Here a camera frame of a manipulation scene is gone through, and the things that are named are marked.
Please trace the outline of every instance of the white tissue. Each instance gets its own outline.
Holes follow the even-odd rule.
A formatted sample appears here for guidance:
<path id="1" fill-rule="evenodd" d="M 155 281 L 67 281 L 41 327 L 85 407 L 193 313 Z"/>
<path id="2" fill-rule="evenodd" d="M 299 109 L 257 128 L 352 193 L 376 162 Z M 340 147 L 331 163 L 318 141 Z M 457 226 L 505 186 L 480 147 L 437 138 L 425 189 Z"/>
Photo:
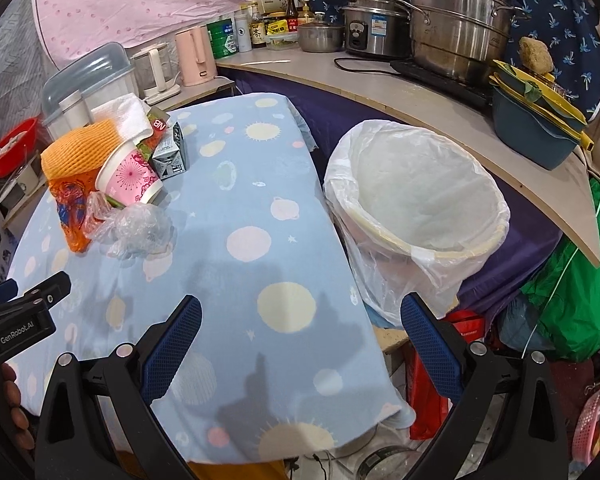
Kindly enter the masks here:
<path id="1" fill-rule="evenodd" d="M 123 140 L 131 140 L 138 144 L 151 137 L 154 130 L 146 118 L 149 108 L 135 94 L 116 97 L 91 111 L 94 122 L 113 120 L 118 135 Z"/>

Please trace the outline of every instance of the pink electric kettle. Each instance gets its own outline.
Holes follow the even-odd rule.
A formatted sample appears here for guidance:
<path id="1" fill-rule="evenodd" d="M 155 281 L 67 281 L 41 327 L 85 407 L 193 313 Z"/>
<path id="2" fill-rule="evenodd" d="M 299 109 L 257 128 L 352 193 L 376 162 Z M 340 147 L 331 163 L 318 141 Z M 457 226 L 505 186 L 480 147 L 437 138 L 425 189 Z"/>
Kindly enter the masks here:
<path id="1" fill-rule="evenodd" d="M 218 75 L 206 27 L 193 27 L 176 34 L 176 48 L 184 86 L 199 85 Z"/>

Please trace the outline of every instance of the trash bin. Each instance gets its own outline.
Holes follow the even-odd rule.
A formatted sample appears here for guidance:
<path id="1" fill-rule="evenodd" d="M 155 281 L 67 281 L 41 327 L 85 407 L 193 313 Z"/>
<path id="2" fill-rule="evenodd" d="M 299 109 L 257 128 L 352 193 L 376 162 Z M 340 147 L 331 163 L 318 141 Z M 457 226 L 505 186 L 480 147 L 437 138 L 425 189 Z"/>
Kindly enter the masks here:
<path id="1" fill-rule="evenodd" d="M 395 326 L 414 291 L 444 317 L 509 230 L 509 207 L 471 154 L 391 121 L 363 121 L 340 139 L 324 192 L 363 300 Z"/>

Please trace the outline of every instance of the yellow dish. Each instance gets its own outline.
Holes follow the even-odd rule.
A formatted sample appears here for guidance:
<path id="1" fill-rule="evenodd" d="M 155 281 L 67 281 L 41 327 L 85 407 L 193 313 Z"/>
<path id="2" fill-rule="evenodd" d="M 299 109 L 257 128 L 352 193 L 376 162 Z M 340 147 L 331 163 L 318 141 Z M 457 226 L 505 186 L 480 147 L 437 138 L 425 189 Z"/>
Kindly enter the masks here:
<path id="1" fill-rule="evenodd" d="M 526 72 L 523 72 L 519 68 L 516 68 L 516 67 L 510 65 L 509 63 L 505 63 L 505 62 L 499 61 L 497 59 L 493 60 L 493 62 L 497 65 L 498 68 L 500 68 L 502 70 L 507 70 L 508 68 L 513 70 L 513 73 L 516 75 L 516 77 L 520 81 L 522 81 L 522 82 L 529 81 L 529 82 L 533 82 L 533 83 L 537 84 L 538 88 L 542 92 L 542 97 L 544 99 L 546 99 L 548 102 L 550 102 L 552 105 L 554 105 L 559 110 L 562 110 L 563 112 L 565 112 L 565 113 L 569 114 L 570 116 L 574 117 L 575 119 L 579 120 L 583 124 L 583 126 L 586 126 L 587 120 L 584 117 L 583 113 L 580 110 L 578 110 L 575 106 L 573 106 L 570 102 L 568 102 L 567 99 L 565 99 L 560 94 L 558 94 L 558 92 L 556 92 L 552 88 L 549 88 L 547 85 L 545 85 L 539 79 L 536 79 L 532 75 L 530 75 Z"/>
<path id="2" fill-rule="evenodd" d="M 526 100 L 524 96 L 520 95 L 513 88 L 504 84 L 502 79 L 500 79 L 500 77 L 497 74 L 490 75 L 489 79 L 491 81 L 491 84 L 499 86 L 502 90 L 504 90 L 504 92 L 506 92 L 507 95 L 509 95 L 510 97 L 513 97 L 517 102 L 519 102 L 523 106 L 529 108 L 530 110 L 533 110 L 535 113 L 540 115 L 543 119 L 546 119 L 547 121 L 555 124 L 566 134 L 570 135 L 575 140 L 577 140 L 580 143 L 580 146 L 582 147 L 583 150 L 590 152 L 593 149 L 593 140 L 591 140 L 584 131 L 582 131 L 580 133 L 576 132 L 573 128 L 570 128 L 569 125 L 567 123 L 565 123 L 557 115 L 552 114 L 550 111 L 545 110 L 544 108 L 538 106 L 537 104 Z"/>

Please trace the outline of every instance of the ironing board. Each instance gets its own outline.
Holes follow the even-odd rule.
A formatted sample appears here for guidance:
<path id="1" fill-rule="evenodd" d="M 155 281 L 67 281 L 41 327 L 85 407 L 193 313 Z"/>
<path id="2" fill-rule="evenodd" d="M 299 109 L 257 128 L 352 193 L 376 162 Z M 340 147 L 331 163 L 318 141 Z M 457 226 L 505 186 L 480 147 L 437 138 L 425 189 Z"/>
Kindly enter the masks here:
<path id="1" fill-rule="evenodd" d="M 390 383 L 293 105 L 247 94 L 171 120 L 189 167 L 164 181 L 155 202 L 175 228 L 164 254 L 118 260 L 96 242 L 71 253 L 51 196 L 36 209 L 10 276 L 27 290 L 64 270 L 72 291 L 51 311 L 56 333 L 11 360 L 23 406 L 40 414 L 61 353 L 84 360 L 135 343 L 192 294 L 200 332 L 151 405 L 184 460 L 266 462 L 344 444 L 387 417 L 410 425 L 413 410 Z M 116 448 L 130 450 L 103 409 Z"/>

